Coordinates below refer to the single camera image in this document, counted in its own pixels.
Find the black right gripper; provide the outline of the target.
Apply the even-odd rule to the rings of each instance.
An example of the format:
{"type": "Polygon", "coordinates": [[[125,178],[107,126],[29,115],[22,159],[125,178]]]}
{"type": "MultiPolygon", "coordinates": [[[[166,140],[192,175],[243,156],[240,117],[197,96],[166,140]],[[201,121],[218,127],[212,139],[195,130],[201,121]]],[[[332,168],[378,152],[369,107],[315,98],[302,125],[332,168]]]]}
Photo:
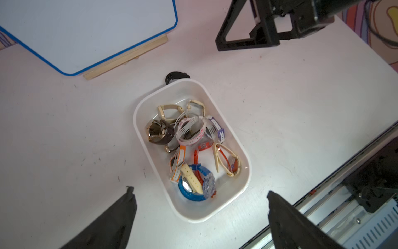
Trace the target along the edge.
{"type": "Polygon", "coordinates": [[[254,36],[227,41],[227,35],[246,2],[231,2],[215,40],[219,51],[278,46],[281,40],[304,38],[334,22],[334,17],[329,17],[321,9],[321,1],[252,1],[256,22],[254,36]],[[275,19],[285,16],[290,17],[292,28],[290,31],[278,32],[275,19]]]}

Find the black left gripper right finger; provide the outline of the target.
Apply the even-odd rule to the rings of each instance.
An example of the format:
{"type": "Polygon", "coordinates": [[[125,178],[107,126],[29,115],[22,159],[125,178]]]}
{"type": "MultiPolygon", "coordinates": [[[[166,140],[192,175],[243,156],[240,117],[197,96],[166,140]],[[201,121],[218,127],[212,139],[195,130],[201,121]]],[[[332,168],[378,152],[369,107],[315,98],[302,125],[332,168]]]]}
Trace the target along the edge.
{"type": "Polygon", "coordinates": [[[270,191],[269,226],[277,249],[341,249],[342,246],[322,232],[279,194],[270,191]]]}

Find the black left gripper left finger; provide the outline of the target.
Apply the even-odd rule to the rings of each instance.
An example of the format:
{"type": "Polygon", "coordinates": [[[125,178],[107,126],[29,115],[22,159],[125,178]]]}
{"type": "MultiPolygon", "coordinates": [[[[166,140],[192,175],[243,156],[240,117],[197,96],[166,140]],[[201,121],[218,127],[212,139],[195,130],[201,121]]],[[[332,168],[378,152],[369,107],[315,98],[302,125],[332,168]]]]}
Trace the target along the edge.
{"type": "Polygon", "coordinates": [[[63,249],[125,249],[137,211],[134,187],[102,213],[63,249]]]}

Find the beige thin strap watch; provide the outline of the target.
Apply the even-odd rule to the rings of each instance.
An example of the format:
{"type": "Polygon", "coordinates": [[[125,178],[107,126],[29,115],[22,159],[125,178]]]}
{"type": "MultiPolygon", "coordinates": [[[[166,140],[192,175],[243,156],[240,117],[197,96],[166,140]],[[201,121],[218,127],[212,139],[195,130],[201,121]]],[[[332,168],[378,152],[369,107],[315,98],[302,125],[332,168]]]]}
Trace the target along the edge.
{"type": "Polygon", "coordinates": [[[240,157],[222,143],[214,143],[212,146],[216,171],[224,170],[227,176],[234,177],[240,174],[240,157]]]}

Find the black smart watch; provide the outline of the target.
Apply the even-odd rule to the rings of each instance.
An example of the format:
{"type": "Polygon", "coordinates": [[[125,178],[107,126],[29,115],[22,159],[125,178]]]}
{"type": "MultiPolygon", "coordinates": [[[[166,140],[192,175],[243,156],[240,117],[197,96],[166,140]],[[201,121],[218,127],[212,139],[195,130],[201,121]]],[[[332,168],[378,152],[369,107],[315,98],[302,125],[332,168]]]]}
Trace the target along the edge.
{"type": "Polygon", "coordinates": [[[165,78],[165,84],[169,85],[171,82],[179,80],[179,79],[184,79],[184,78],[190,78],[190,75],[187,73],[179,72],[179,71],[173,71],[167,74],[165,78]]]}

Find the white orange strap watch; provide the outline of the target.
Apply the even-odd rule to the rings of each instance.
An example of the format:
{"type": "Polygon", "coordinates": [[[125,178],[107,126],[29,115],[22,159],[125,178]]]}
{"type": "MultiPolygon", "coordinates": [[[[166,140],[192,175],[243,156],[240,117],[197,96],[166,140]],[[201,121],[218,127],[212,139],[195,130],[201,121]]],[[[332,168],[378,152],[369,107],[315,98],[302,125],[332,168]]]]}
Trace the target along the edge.
{"type": "Polygon", "coordinates": [[[180,145],[176,150],[176,153],[171,159],[171,173],[170,173],[170,181],[173,183],[178,183],[180,178],[180,168],[184,163],[186,157],[186,146],[180,145]]]}

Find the blue transparent watch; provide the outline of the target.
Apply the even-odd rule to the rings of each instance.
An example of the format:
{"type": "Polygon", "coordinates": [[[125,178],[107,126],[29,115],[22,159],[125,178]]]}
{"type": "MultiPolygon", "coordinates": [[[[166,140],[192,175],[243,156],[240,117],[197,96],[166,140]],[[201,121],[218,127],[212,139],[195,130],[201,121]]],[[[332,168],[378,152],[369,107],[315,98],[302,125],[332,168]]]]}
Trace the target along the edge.
{"type": "Polygon", "coordinates": [[[201,202],[216,193],[216,180],[213,173],[201,164],[182,164],[180,171],[182,176],[179,178],[178,188],[188,200],[201,202]]]}

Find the brown purple strap watch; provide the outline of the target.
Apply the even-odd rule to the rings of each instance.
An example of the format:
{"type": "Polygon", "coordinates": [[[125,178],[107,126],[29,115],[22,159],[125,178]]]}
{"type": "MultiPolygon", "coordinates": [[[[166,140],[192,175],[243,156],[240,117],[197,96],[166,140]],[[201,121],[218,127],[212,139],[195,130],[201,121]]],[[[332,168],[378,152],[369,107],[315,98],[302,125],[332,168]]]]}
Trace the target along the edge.
{"type": "Polygon", "coordinates": [[[146,131],[148,141],[156,145],[168,144],[175,135],[173,126],[164,120],[153,120],[146,131]]]}

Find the red transparent watch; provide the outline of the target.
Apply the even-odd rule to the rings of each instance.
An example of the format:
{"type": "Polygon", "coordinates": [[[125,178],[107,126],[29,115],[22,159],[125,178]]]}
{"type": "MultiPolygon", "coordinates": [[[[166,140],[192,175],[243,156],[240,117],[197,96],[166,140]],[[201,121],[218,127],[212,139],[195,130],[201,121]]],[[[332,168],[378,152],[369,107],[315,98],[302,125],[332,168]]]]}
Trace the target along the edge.
{"type": "Polygon", "coordinates": [[[194,175],[199,180],[199,183],[202,185],[203,196],[205,199],[212,198],[216,193],[216,180],[211,171],[209,171],[206,167],[202,166],[199,163],[199,153],[200,151],[204,151],[209,149],[212,146],[210,142],[204,142],[200,144],[194,151],[193,157],[193,172],[194,175]]]}

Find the cream square face watch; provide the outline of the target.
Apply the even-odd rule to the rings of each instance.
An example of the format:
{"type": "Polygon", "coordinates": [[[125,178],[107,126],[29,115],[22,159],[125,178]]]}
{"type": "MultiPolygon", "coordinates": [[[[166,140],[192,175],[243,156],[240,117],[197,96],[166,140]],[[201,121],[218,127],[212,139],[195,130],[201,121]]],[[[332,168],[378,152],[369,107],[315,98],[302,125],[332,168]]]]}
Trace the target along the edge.
{"type": "Polygon", "coordinates": [[[184,112],[183,108],[176,104],[165,104],[157,107],[158,117],[160,120],[169,124],[175,123],[177,118],[184,112]]]}

